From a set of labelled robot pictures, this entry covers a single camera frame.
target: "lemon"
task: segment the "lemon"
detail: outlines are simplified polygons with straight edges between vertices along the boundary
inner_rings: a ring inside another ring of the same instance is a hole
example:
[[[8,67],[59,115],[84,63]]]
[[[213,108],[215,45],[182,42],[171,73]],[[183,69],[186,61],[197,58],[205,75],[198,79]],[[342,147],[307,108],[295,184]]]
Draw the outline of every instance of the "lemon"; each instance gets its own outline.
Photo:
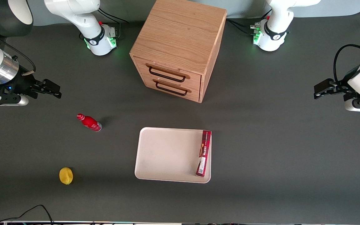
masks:
[[[73,181],[73,172],[70,168],[64,167],[59,171],[59,179],[65,185],[69,185]]]

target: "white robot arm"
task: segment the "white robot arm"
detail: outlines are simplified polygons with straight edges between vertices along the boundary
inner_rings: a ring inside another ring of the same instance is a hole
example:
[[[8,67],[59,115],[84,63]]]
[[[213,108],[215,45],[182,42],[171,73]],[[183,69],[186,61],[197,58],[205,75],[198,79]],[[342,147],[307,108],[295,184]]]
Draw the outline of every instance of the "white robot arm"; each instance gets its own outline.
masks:
[[[251,25],[254,29],[253,44],[258,45],[265,51],[275,51],[284,43],[286,30],[294,18],[294,13],[290,7],[312,6],[321,0],[266,0],[272,7],[272,14],[269,20],[263,19]]]
[[[345,47],[360,48],[355,44],[347,44],[338,50],[335,60]],[[314,90],[315,99],[325,95],[344,94],[345,109],[360,112],[360,65],[350,70],[341,81],[336,77],[335,80],[328,78],[315,85]]]
[[[0,0],[0,44],[6,37],[27,35],[32,25],[33,17],[26,0]],[[58,85],[47,79],[37,81],[33,76],[35,67],[28,71],[16,59],[0,48],[0,106],[24,106],[28,104],[26,96],[37,98],[38,93],[61,97]]]
[[[95,55],[106,55],[116,48],[116,30],[100,25],[91,13],[98,10],[100,0],[44,0],[47,9],[73,23],[83,34],[87,47]]]

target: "drawer handle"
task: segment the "drawer handle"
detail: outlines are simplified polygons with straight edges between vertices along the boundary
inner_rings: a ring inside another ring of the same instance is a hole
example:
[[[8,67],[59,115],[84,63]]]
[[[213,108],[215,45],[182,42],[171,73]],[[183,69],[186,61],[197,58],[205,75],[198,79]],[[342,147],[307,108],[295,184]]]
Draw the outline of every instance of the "drawer handle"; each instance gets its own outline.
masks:
[[[156,81],[156,80],[153,80],[153,81],[155,81],[155,86],[156,86],[156,88],[157,88],[157,89],[160,89],[160,90],[163,90],[163,91],[168,91],[168,92],[170,92],[170,93],[178,94],[178,95],[180,95],[180,96],[185,96],[185,95],[187,94],[187,92],[188,92],[188,90],[179,89],[179,90],[185,91],[185,93],[180,93],[180,92],[176,92],[176,91],[169,90],[169,89],[167,89],[167,88],[159,87],[158,84],[161,84],[161,83],[159,83],[159,82]]]
[[[183,77],[183,79],[179,80],[179,79],[176,79],[176,78],[173,78],[173,77],[168,77],[168,76],[165,76],[163,74],[159,74],[159,73],[155,73],[153,71],[151,71],[153,69],[153,67],[150,66],[150,74],[153,74],[155,76],[159,76],[159,77],[163,77],[163,78],[166,78],[166,79],[169,79],[169,80],[172,80],[172,81],[176,81],[176,82],[184,82],[186,80],[186,76],[181,76]]]

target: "wooden drawer cabinet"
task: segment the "wooden drawer cabinet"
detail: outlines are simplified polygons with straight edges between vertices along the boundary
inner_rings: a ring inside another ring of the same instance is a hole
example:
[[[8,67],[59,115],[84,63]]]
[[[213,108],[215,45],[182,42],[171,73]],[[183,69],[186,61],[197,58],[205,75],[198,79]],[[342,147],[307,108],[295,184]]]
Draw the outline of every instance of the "wooden drawer cabinet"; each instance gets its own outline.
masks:
[[[130,56],[144,84],[201,103],[219,52],[225,9],[156,0]]]

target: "table surface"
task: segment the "table surface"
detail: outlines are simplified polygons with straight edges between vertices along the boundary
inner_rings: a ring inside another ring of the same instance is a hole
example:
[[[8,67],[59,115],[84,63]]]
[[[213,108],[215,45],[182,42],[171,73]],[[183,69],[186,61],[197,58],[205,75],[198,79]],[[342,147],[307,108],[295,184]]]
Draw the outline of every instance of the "table surface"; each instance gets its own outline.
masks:
[[[360,44],[360,14],[296,18],[275,52],[227,23],[202,104],[144,86],[128,54],[141,27],[123,25],[102,57],[73,25],[9,39],[62,98],[0,108],[0,219],[44,204],[56,221],[360,224],[360,112],[346,111],[342,95],[313,99],[339,47]],[[359,49],[343,51],[340,76],[359,62]],[[210,182],[137,179],[143,127],[211,130]],[[73,184],[59,181],[63,167]],[[48,217],[36,209],[23,219]]]

